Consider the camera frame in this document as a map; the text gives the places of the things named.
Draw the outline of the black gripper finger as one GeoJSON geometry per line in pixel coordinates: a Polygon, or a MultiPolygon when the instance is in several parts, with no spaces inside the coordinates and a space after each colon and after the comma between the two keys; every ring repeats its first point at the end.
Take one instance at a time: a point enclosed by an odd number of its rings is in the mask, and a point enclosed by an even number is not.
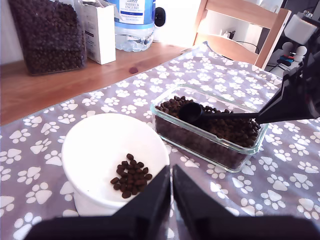
{"type": "Polygon", "coordinates": [[[283,122],[304,119],[304,92],[295,76],[286,74],[281,88],[259,111],[258,122],[283,122]]]}
{"type": "Polygon", "coordinates": [[[319,118],[319,111],[310,110],[309,105],[301,100],[276,100],[267,104],[259,112],[259,123],[275,123],[319,118]]]}
{"type": "Polygon", "coordinates": [[[114,217],[152,218],[166,212],[171,200],[170,166],[166,165],[143,192],[119,209],[114,217]]]}
{"type": "Polygon", "coordinates": [[[173,196],[184,219],[226,219],[233,214],[206,194],[179,165],[172,168],[173,196]]]}

